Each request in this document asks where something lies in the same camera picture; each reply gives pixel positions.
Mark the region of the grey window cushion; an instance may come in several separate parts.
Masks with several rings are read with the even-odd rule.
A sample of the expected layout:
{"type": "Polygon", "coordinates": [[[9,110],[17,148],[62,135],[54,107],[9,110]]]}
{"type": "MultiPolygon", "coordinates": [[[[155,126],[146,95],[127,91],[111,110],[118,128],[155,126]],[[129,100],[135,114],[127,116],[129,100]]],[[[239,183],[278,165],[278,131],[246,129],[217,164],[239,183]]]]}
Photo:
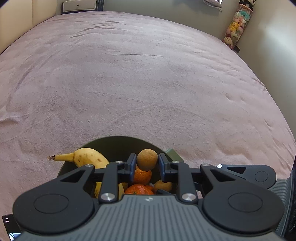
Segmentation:
{"type": "Polygon", "coordinates": [[[204,4],[206,4],[207,6],[210,6],[212,8],[215,8],[219,11],[223,11],[222,10],[222,4],[220,3],[220,1],[217,0],[203,0],[204,4]]]}

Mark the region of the hanging plush toy organizer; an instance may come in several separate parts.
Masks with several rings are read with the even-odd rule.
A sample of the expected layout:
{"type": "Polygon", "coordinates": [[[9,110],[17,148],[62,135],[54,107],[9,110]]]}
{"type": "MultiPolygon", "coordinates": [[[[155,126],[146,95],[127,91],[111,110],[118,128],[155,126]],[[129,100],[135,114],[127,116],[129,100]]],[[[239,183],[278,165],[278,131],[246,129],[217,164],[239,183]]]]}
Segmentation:
{"type": "Polygon", "coordinates": [[[235,12],[231,23],[227,27],[223,42],[232,50],[234,50],[240,37],[242,36],[248,22],[253,13],[253,7],[256,0],[240,0],[238,9],[235,12]]]}

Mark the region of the cream padded headboard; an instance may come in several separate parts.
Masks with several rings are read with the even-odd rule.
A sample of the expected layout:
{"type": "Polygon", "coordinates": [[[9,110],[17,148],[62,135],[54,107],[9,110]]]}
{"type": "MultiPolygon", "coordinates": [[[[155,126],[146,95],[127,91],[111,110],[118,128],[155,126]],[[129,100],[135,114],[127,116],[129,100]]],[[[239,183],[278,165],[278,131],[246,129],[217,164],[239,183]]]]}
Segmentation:
{"type": "Polygon", "coordinates": [[[1,7],[1,52],[24,33],[55,16],[57,1],[7,1],[1,7]]]}

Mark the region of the small brown kiwi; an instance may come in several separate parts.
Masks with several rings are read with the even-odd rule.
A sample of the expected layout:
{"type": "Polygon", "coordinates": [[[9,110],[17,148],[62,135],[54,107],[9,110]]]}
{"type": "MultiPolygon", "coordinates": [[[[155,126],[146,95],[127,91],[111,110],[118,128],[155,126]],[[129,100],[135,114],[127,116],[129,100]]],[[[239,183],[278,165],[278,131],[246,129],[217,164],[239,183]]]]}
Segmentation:
{"type": "Polygon", "coordinates": [[[154,191],[157,192],[159,189],[166,192],[171,192],[173,189],[173,184],[171,182],[163,182],[162,180],[159,180],[154,184],[154,191]]]}
{"type": "Polygon", "coordinates": [[[155,168],[158,161],[158,154],[151,149],[142,150],[137,156],[137,166],[143,171],[155,168]]]}

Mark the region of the green pear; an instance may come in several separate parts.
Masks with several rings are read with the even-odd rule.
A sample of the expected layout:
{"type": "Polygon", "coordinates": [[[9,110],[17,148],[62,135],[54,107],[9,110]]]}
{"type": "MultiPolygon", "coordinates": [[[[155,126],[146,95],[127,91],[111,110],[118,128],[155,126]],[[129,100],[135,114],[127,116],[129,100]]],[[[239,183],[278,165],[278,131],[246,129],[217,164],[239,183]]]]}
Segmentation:
{"type": "MultiPolygon", "coordinates": [[[[104,193],[112,193],[112,194],[114,194],[115,193],[114,185],[104,183],[103,184],[103,192],[101,192],[101,185],[102,185],[101,182],[96,183],[96,187],[95,187],[95,190],[94,190],[95,198],[98,199],[100,197],[100,194],[104,194],[104,193]]],[[[117,190],[118,190],[118,199],[119,200],[121,200],[122,196],[125,194],[125,190],[126,190],[127,187],[128,187],[127,183],[118,184],[117,190]]]]}

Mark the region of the green colander bowl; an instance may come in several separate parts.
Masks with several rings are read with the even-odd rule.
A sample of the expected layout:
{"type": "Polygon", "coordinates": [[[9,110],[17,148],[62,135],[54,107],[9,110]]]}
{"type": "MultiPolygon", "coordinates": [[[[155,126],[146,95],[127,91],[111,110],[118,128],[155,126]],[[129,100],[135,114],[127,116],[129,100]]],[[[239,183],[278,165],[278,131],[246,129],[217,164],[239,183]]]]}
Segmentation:
{"type": "MultiPolygon", "coordinates": [[[[127,161],[130,154],[139,154],[144,149],[154,150],[159,157],[159,153],[164,153],[169,162],[173,159],[167,153],[160,148],[140,140],[138,138],[125,137],[125,136],[111,136],[96,139],[82,148],[94,149],[102,154],[109,163],[115,161],[127,161]]],[[[156,168],[156,178],[161,178],[159,172],[159,165],[156,168]]],[[[95,169],[95,166],[90,168],[83,166],[77,168],[74,163],[66,162],[61,171],[61,176],[47,184],[48,193],[59,195],[59,199],[65,203],[72,202],[76,204],[78,201],[85,201],[89,203],[91,198],[94,197],[95,182],[100,180],[99,169],[95,169]]],[[[173,190],[166,192],[159,189],[157,194],[159,195],[174,195],[176,196],[177,185],[173,183],[173,190]]]]}

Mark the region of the orange tangerine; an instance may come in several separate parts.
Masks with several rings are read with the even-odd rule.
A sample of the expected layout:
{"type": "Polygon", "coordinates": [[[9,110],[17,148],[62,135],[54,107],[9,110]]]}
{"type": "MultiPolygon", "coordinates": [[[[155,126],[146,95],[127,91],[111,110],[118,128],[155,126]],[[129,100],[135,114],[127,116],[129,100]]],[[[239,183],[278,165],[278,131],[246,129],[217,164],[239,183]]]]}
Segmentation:
{"type": "Polygon", "coordinates": [[[152,177],[152,171],[143,171],[138,166],[135,168],[133,184],[148,185],[152,177]]]}
{"type": "Polygon", "coordinates": [[[131,185],[125,190],[125,194],[129,195],[153,195],[152,190],[147,188],[145,185],[135,184],[131,185]]]}

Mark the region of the white bedside cabinet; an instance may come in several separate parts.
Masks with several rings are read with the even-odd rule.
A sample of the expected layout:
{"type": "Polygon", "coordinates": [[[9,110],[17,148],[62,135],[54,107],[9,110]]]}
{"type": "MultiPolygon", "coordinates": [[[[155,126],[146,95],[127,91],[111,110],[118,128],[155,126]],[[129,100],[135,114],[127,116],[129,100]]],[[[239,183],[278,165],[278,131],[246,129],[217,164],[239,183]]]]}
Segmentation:
{"type": "Polygon", "coordinates": [[[61,3],[61,14],[83,11],[103,11],[104,0],[64,1],[61,3]]]}

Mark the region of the pink bed blanket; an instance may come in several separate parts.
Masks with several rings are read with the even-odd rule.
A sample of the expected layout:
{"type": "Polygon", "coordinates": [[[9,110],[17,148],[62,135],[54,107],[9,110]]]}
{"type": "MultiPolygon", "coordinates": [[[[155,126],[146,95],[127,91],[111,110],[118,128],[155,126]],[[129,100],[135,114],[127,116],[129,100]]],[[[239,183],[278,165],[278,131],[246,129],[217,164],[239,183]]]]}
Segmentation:
{"type": "Polygon", "coordinates": [[[287,178],[295,139],[264,84],[219,39],[113,12],[55,16],[1,54],[1,214],[56,177],[48,156],[131,136],[189,165],[263,164],[287,178]]]}

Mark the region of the black smartphone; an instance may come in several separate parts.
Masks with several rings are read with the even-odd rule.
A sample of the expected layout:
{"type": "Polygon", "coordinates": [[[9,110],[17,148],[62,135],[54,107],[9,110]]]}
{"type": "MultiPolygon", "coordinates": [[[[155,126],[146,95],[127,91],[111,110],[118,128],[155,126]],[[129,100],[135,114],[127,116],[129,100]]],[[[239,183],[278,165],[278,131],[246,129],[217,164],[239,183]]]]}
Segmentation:
{"type": "Polygon", "coordinates": [[[4,227],[11,241],[14,241],[21,233],[13,214],[6,214],[2,216],[4,227]]]}

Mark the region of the yellow banana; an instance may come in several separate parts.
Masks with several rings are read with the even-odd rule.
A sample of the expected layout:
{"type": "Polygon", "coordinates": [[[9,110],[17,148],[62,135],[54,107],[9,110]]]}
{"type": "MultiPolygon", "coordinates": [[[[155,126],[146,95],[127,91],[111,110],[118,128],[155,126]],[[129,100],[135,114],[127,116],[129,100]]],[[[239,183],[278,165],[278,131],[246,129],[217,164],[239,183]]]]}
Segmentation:
{"type": "Polygon", "coordinates": [[[100,154],[100,152],[91,148],[81,148],[72,153],[49,156],[48,160],[71,162],[78,168],[87,164],[92,164],[95,166],[95,169],[101,169],[109,164],[107,159],[100,154]]]}

